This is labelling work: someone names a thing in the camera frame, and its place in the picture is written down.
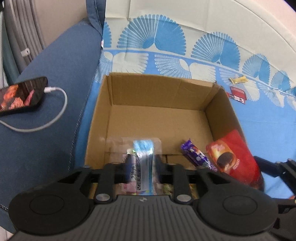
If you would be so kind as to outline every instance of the white tag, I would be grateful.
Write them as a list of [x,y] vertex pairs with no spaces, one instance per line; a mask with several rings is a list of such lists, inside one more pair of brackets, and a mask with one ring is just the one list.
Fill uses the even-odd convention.
[[26,48],[25,50],[20,52],[22,54],[23,57],[26,57],[30,54],[30,50],[29,48]]

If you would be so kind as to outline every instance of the phone screen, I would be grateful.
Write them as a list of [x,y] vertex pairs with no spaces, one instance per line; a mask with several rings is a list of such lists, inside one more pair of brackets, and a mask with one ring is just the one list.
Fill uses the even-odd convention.
[[39,77],[1,89],[0,112],[37,105],[43,96],[46,86],[47,78]]

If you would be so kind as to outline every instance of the smartphone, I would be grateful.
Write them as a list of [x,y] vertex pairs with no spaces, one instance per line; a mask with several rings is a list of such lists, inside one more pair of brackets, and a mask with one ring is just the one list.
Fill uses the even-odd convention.
[[38,106],[47,84],[46,77],[38,77],[0,89],[0,115],[27,111]]

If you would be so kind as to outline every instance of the blue and white package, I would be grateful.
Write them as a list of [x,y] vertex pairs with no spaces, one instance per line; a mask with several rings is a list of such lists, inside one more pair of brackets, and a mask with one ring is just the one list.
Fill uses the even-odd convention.
[[137,192],[153,195],[152,166],[154,158],[154,144],[152,140],[135,140],[133,148],[137,155]]

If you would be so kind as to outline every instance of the red snack bag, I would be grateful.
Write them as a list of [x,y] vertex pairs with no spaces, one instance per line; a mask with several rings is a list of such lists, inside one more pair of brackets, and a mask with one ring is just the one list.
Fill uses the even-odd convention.
[[259,167],[237,130],[206,146],[218,170],[253,188],[264,189]]

